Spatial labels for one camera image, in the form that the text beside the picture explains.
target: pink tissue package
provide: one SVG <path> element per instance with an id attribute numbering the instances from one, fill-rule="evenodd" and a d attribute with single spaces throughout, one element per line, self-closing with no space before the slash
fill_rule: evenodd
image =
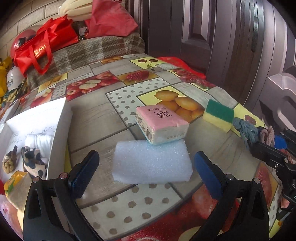
<path id="1" fill-rule="evenodd" d="M 164 105 L 147 105 L 136 108 L 136 122 L 147 140 L 162 144 L 186 136 L 189 123 Z"/>

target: gray-blue rope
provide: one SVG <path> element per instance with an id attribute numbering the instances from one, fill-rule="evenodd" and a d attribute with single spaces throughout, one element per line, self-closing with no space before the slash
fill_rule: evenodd
<path id="1" fill-rule="evenodd" d="M 242 120 L 241 118 L 238 118 L 238 117 L 233 118 L 232 124 L 234 128 L 237 131 L 239 131 L 241 138 L 243 139 L 247 149 L 249 149 L 247 140 L 249 140 L 251 144 L 259 141 L 258 129 L 253 124 L 250 124 L 249 122 Z"/>

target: metal screw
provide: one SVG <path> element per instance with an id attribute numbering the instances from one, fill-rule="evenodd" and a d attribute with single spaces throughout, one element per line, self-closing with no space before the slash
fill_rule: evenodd
<path id="1" fill-rule="evenodd" d="M 60 177 L 60 179 L 65 179 L 67 176 L 68 176 L 68 174 L 63 172 L 59 177 Z"/>
<path id="2" fill-rule="evenodd" d="M 39 179 L 40 179 L 39 177 L 35 177 L 35 178 L 33 179 L 33 182 L 36 183 L 36 182 L 39 181 Z"/>
<path id="3" fill-rule="evenodd" d="M 228 180 L 233 180 L 234 179 L 234 176 L 232 174 L 226 174 L 226 178 Z"/>
<path id="4" fill-rule="evenodd" d="M 259 184 L 260 183 L 259 178 L 254 178 L 254 182 L 256 182 L 257 184 Z"/>

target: red tote bag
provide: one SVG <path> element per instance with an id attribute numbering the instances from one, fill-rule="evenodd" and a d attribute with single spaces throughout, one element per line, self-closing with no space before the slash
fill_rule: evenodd
<path id="1" fill-rule="evenodd" d="M 72 20 L 67 15 L 48 20 L 37 35 L 15 51 L 14 64 L 26 77 L 26 71 L 33 65 L 38 73 L 45 74 L 52 62 L 52 52 L 78 42 L 78 36 L 72 28 Z M 37 59 L 47 55 L 48 63 L 41 68 Z"/>
<path id="2" fill-rule="evenodd" d="M 89 32 L 86 38 L 102 36 L 126 37 L 138 27 L 132 16 L 119 2 L 93 0 L 90 20 L 85 20 Z"/>

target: checkered fabric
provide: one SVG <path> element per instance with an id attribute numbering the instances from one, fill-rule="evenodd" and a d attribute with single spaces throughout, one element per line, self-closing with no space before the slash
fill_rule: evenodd
<path id="1" fill-rule="evenodd" d="M 54 52 L 49 70 L 44 75 L 30 67 L 27 71 L 28 86 L 32 90 L 68 71 L 113 56 L 144 53 L 144 49 L 145 44 L 139 33 L 127 37 L 105 36 L 83 40 Z M 45 66 L 47 56 L 38 60 L 38 63 L 41 67 Z"/>

